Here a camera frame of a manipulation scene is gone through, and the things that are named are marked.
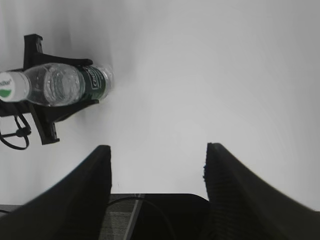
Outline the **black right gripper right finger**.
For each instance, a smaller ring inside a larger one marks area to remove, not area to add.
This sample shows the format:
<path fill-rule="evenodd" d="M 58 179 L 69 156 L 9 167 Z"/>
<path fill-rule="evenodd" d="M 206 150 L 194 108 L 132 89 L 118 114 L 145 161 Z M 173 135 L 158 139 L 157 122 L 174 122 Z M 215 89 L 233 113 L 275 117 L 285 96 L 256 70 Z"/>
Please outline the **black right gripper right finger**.
<path fill-rule="evenodd" d="M 204 182 L 210 240 L 318 240 L 320 213 L 258 177 L 220 143 L 208 143 Z"/>

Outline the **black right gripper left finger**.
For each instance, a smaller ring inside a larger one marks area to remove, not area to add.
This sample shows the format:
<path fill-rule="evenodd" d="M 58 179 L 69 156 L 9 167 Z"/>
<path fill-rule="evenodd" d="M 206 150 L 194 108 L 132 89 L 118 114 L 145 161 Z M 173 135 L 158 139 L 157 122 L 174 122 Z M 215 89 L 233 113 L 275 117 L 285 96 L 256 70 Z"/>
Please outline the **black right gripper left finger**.
<path fill-rule="evenodd" d="M 2 216 L 0 238 L 97 240 L 111 188 L 111 148 L 99 145 L 56 185 Z"/>

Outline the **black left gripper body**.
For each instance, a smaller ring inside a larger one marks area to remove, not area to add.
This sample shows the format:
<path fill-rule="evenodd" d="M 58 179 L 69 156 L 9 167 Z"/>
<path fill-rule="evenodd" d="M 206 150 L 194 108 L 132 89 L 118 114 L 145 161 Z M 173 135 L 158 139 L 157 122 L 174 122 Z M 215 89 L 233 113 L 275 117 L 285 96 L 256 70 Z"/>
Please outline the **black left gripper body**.
<path fill-rule="evenodd" d="M 8 71 L 2 71 L 2 72 L 21 72 L 21 73 L 24 73 L 22 68 L 8 70 Z M 30 93 L 31 93 L 31 82 L 30 82 L 29 95 L 30 95 Z M 19 102 L 4 102 L 4 101 L 0 100 L 0 116 L 1 117 L 8 117 L 8 116 L 13 116 L 15 114 L 28 114 L 28 113 L 30 113 L 30 110 L 28 107 L 28 98 L 27 98 L 27 100 L 23 100 L 23 101 L 19 101 Z"/>

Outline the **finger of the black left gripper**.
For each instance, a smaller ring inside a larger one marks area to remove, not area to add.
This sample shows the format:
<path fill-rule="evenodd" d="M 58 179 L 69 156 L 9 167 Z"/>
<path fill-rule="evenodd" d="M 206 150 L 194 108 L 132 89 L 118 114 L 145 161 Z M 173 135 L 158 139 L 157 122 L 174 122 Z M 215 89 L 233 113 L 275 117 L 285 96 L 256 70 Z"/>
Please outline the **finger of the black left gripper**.
<path fill-rule="evenodd" d="M 28 107 L 40 136 L 42 145 L 54 144 L 60 141 L 55 123 L 64 121 L 75 113 L 95 104 L 98 100 L 85 100 L 66 106 L 41 106 L 28 103 Z"/>
<path fill-rule="evenodd" d="M 23 70 L 48 63 L 66 64 L 75 67 L 93 64 L 93 61 L 88 58 L 66 58 L 45 54 L 43 53 L 42 40 L 43 37 L 38 34 L 24 36 Z"/>

